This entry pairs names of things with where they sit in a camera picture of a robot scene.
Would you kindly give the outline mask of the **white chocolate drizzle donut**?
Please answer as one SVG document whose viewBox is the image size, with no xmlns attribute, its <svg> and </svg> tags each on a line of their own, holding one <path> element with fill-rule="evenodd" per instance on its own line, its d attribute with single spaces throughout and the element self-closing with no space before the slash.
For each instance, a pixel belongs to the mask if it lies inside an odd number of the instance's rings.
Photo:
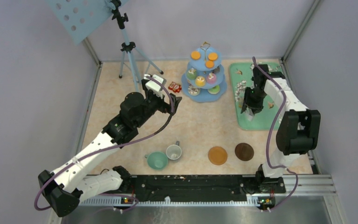
<svg viewBox="0 0 358 224">
<path fill-rule="evenodd" d="M 191 96 L 198 96 L 200 94 L 200 88 L 197 88 L 193 85 L 189 85 L 187 91 Z"/>
</svg>

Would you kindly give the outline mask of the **yellow dome cake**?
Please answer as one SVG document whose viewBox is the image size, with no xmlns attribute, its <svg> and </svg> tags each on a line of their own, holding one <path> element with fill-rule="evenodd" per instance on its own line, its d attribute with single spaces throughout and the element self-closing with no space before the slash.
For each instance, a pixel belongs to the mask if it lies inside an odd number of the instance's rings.
<svg viewBox="0 0 358 224">
<path fill-rule="evenodd" d="M 197 76 L 195 79 L 195 85 L 198 87 L 203 87 L 206 83 L 206 79 L 203 76 Z"/>
</svg>

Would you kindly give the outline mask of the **green dome cake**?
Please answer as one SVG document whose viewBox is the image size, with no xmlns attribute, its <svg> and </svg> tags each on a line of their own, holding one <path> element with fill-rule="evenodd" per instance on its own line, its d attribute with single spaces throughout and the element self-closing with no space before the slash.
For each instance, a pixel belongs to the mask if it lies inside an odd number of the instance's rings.
<svg viewBox="0 0 358 224">
<path fill-rule="evenodd" d="M 197 78 L 197 70 L 195 68 L 190 68 L 186 72 L 186 78 L 188 81 L 195 80 Z"/>
</svg>

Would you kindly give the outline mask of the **blue three-tier cake stand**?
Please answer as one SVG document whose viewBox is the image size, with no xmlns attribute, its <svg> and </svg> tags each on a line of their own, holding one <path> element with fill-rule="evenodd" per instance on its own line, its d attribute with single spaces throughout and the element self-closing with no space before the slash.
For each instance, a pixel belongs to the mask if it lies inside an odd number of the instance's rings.
<svg viewBox="0 0 358 224">
<path fill-rule="evenodd" d="M 202 43 L 190 53 L 190 60 L 181 82 L 184 94 L 192 101 L 217 101 L 227 90 L 221 53 L 210 43 Z"/>
</svg>

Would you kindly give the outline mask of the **green glazed donut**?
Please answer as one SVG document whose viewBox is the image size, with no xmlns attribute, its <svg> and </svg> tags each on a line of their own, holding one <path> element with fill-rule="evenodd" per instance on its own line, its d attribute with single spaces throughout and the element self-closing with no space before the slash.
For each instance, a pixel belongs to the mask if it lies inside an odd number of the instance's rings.
<svg viewBox="0 0 358 224">
<path fill-rule="evenodd" d="M 210 89 L 207 89 L 207 91 L 208 91 L 208 93 L 213 94 L 213 95 L 218 94 L 220 92 L 220 86 L 219 85 L 214 86 Z"/>
</svg>

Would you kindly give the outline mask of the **pink dome cake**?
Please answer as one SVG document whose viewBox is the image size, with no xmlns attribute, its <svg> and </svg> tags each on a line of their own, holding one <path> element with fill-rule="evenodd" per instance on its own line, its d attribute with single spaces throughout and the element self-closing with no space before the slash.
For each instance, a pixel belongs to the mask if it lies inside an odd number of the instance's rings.
<svg viewBox="0 0 358 224">
<path fill-rule="evenodd" d="M 214 84 L 216 83 L 216 80 L 217 80 L 217 76 L 213 73 L 213 72 L 210 72 L 207 76 L 206 76 L 206 82 L 208 84 Z"/>
</svg>

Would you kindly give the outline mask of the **round orange biscuit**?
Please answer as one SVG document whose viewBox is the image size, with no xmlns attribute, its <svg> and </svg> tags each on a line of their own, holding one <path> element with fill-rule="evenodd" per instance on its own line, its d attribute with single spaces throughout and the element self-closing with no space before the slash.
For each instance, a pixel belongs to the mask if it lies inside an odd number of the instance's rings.
<svg viewBox="0 0 358 224">
<path fill-rule="evenodd" d="M 199 60 L 201 58 L 201 53 L 199 51 L 192 51 L 190 57 L 192 60 Z"/>
<path fill-rule="evenodd" d="M 208 54 L 207 58 L 209 61 L 216 61 L 219 59 L 219 55 L 216 52 L 211 52 Z"/>
</svg>

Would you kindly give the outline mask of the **small brown cookie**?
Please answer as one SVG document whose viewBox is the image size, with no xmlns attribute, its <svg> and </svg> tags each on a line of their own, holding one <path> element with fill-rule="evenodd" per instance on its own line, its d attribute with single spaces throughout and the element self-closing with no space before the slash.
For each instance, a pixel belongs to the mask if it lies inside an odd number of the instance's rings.
<svg viewBox="0 0 358 224">
<path fill-rule="evenodd" d="M 213 68 L 214 67 L 214 61 L 208 60 L 205 62 L 205 67 L 206 68 Z"/>
</svg>

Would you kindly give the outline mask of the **white grey teacup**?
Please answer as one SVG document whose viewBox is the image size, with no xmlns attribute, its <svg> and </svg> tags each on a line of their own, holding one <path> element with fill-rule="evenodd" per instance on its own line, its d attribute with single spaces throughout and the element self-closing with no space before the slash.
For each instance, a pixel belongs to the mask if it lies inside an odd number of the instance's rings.
<svg viewBox="0 0 358 224">
<path fill-rule="evenodd" d="M 178 160 L 182 156 L 182 149 L 180 147 L 180 142 L 176 141 L 175 144 L 170 145 L 166 149 L 165 154 L 169 160 L 172 161 Z"/>
</svg>

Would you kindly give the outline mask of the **dark brown saucer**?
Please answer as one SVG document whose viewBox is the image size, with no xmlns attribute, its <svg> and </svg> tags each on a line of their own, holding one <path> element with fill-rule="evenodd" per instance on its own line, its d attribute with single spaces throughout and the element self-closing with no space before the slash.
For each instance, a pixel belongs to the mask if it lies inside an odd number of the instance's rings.
<svg viewBox="0 0 358 224">
<path fill-rule="evenodd" d="M 241 161 L 249 161 L 254 157 L 254 149 L 248 143 L 239 143 L 234 149 L 236 157 Z"/>
</svg>

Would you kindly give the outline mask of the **green teacup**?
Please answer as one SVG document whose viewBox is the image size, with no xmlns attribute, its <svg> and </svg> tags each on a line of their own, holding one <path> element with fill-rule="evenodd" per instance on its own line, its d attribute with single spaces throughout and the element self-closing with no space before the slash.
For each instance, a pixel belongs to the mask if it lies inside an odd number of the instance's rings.
<svg viewBox="0 0 358 224">
<path fill-rule="evenodd" d="M 147 165 L 154 170 L 163 170 L 168 165 L 168 158 L 163 152 L 153 152 L 145 155 Z"/>
</svg>

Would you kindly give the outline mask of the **orange saucer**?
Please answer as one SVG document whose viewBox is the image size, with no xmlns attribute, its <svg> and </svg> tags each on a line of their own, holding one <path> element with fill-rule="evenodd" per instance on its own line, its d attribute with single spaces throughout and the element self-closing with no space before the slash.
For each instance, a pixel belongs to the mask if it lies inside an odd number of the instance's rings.
<svg viewBox="0 0 358 224">
<path fill-rule="evenodd" d="M 212 147 L 208 151 L 208 159 L 214 165 L 222 165 L 227 161 L 228 154 L 223 147 Z"/>
</svg>

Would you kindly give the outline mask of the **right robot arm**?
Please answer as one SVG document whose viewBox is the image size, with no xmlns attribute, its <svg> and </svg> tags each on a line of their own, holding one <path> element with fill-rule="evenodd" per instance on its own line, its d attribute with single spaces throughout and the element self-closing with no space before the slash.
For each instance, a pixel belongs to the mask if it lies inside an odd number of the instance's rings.
<svg viewBox="0 0 358 224">
<path fill-rule="evenodd" d="M 278 111 L 268 132 L 266 162 L 244 189 L 249 194 L 269 193 L 283 188 L 282 175 L 294 160 L 316 148 L 321 114 L 300 102 L 285 76 L 279 71 L 270 72 L 268 65 L 254 63 L 251 79 L 253 86 L 245 89 L 241 112 L 248 119 L 254 118 L 263 110 L 266 96 Z"/>
</svg>

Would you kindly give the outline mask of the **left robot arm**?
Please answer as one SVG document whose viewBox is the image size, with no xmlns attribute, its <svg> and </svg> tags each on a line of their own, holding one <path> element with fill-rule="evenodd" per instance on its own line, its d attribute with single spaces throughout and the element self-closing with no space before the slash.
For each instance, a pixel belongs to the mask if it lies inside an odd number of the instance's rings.
<svg viewBox="0 0 358 224">
<path fill-rule="evenodd" d="M 121 148 L 149 139 L 164 130 L 175 115 L 182 97 L 170 93 L 168 99 L 169 103 L 165 102 L 162 91 L 129 93 L 120 104 L 119 114 L 102 128 L 87 147 L 59 168 L 44 170 L 38 175 L 40 190 L 34 201 L 35 209 L 41 210 L 38 200 L 43 196 L 58 217 L 65 217 L 91 197 L 110 190 L 127 192 L 131 187 L 130 174 L 121 166 L 91 178 L 87 178 L 87 174 Z M 167 121 L 156 132 L 134 140 L 138 129 L 157 111 L 167 113 Z"/>
</svg>

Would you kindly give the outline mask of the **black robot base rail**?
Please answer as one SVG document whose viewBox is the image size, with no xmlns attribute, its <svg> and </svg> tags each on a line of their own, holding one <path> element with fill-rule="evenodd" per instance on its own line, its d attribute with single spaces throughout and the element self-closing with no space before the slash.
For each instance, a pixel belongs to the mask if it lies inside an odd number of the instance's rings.
<svg viewBox="0 0 358 224">
<path fill-rule="evenodd" d="M 256 175 L 137 175 L 124 180 L 115 194 L 127 194 L 140 202 L 179 203 L 244 202 L 255 194 L 274 197 L 286 193 L 283 178 Z"/>
</svg>

